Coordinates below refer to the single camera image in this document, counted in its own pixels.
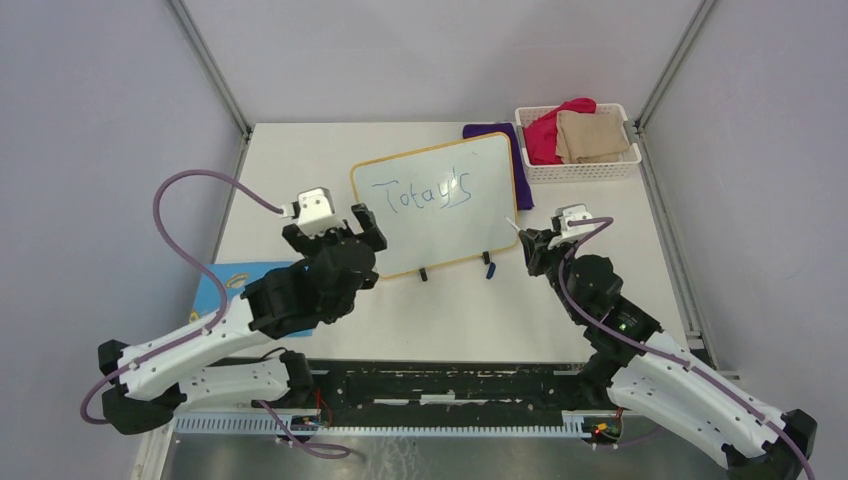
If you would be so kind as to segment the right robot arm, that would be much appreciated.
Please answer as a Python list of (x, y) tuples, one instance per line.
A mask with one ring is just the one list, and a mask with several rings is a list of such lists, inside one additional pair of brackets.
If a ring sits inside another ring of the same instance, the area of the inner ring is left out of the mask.
[(589, 237), (519, 230), (531, 276), (545, 277), (595, 352), (577, 392), (591, 408), (609, 402), (642, 415), (709, 456), (731, 479), (813, 478), (818, 424), (783, 412), (712, 369), (621, 292), (612, 261), (578, 250)]

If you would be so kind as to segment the yellow framed whiteboard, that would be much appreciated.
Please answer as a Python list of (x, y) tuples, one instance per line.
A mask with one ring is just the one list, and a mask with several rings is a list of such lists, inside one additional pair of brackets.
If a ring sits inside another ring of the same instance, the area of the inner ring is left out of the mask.
[(515, 246), (511, 147), (493, 133), (354, 165), (354, 197), (387, 240), (377, 272), (416, 273)]

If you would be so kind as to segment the blue capped marker pen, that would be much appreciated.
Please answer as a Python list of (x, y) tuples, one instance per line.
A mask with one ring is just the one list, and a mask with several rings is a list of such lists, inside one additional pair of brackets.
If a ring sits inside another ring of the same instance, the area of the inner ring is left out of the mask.
[(507, 221), (507, 223), (508, 223), (508, 224), (509, 224), (509, 225), (510, 225), (510, 226), (511, 226), (511, 227), (512, 227), (512, 228), (513, 228), (516, 232), (520, 232), (520, 231), (521, 231), (521, 227), (519, 227), (519, 226), (515, 223), (515, 221), (514, 221), (514, 220), (512, 220), (510, 217), (505, 216), (505, 220)]

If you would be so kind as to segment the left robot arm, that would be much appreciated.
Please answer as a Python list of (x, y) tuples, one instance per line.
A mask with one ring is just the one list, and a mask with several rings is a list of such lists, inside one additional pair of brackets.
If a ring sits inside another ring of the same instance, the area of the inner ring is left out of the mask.
[(303, 355), (225, 365), (223, 359), (290, 334), (331, 325), (350, 314), (359, 291), (376, 286), (376, 255), (387, 247), (374, 213), (352, 206), (359, 231), (325, 200), (300, 201), (289, 210), (282, 236), (301, 259), (247, 284), (211, 314), (146, 343), (117, 340), (98, 348), (109, 384), (99, 388), (99, 423), (123, 435), (158, 428), (178, 412), (219, 399), (306, 405), (314, 381)]

